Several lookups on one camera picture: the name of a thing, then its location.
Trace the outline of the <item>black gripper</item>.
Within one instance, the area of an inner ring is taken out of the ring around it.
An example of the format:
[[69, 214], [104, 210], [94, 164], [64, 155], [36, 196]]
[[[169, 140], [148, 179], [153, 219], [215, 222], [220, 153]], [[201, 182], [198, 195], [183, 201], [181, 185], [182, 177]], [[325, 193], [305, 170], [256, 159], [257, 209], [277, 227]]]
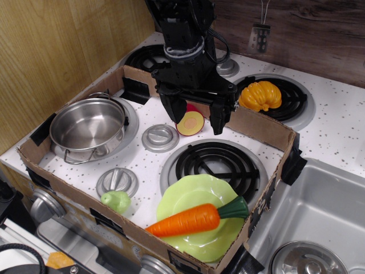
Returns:
[[180, 123], [187, 109], [187, 100], [209, 106], [210, 124], [215, 135], [222, 134], [236, 110], [237, 86], [217, 72], [223, 59], [217, 58], [214, 46], [203, 49], [187, 59], [168, 57], [169, 63], [152, 71], [160, 100], [175, 123]]

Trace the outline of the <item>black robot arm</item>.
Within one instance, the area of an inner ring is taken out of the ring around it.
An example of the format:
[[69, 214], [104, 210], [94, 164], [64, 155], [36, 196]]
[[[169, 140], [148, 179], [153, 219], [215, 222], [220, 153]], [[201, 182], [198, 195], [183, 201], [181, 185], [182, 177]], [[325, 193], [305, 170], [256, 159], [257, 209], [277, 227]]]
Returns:
[[236, 109], [237, 86], [220, 76], [217, 65], [230, 58], [230, 51], [217, 58], [215, 39], [224, 38], [212, 29], [211, 1], [146, 1], [146, 6], [164, 37], [169, 64], [153, 70], [156, 90], [169, 117], [180, 123], [187, 102], [209, 107], [215, 135], [222, 133]]

